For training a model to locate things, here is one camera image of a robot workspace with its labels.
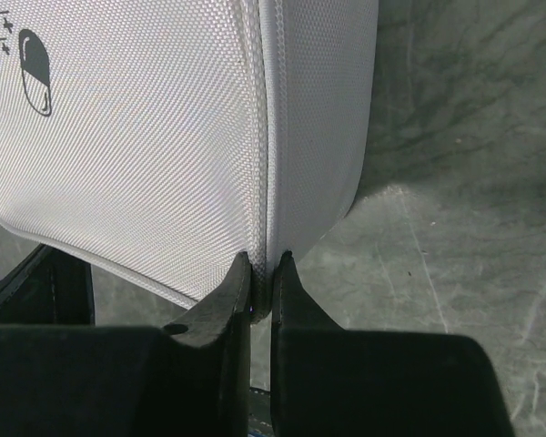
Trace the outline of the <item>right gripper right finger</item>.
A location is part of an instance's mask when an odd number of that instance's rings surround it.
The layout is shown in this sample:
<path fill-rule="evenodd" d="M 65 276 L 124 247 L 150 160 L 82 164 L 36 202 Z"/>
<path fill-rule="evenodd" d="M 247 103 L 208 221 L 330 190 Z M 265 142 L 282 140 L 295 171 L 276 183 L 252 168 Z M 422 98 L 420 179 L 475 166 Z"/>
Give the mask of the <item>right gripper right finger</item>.
<path fill-rule="evenodd" d="M 272 298 L 270 408 L 278 436 L 511 436 L 496 373 L 474 339 L 347 330 L 282 256 Z"/>

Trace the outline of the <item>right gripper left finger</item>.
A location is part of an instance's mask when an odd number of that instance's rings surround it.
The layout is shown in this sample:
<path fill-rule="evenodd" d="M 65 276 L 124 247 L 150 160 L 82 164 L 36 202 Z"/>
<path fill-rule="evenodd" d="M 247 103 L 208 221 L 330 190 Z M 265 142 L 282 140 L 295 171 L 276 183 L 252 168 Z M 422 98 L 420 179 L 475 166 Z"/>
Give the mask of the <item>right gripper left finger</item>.
<path fill-rule="evenodd" d="M 0 436 L 248 434 L 251 266 L 168 325 L 0 324 Z"/>

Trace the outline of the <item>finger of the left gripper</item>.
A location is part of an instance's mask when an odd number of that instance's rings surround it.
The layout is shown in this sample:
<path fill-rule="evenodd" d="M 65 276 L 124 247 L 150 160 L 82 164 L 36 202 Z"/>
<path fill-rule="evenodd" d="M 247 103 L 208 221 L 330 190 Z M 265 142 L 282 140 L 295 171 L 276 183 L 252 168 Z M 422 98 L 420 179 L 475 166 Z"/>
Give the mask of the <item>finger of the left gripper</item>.
<path fill-rule="evenodd" d="M 93 325 L 91 265 L 39 245 L 0 280 L 0 324 Z"/>

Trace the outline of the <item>white medicine kit case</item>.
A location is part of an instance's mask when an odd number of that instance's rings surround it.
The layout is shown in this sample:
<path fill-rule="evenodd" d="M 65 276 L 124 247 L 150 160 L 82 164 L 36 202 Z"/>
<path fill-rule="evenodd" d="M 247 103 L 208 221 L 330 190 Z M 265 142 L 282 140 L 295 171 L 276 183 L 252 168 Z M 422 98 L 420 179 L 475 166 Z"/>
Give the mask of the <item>white medicine kit case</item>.
<path fill-rule="evenodd" d="M 348 212 L 375 1 L 0 1 L 0 225 L 191 308 Z"/>

